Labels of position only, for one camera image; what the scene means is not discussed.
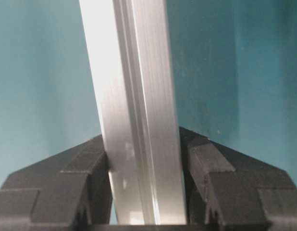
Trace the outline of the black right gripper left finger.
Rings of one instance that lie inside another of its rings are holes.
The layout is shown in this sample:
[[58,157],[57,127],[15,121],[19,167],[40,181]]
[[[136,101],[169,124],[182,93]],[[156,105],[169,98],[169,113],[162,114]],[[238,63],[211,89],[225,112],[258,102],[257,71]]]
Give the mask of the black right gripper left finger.
[[80,231],[108,224],[112,195],[101,136],[11,173],[0,231]]

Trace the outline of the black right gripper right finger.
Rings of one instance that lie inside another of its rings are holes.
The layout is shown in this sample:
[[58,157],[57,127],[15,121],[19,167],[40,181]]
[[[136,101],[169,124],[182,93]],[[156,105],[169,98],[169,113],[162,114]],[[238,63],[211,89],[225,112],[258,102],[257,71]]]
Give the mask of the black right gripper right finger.
[[212,231],[297,231],[285,170],[180,128],[189,222]]

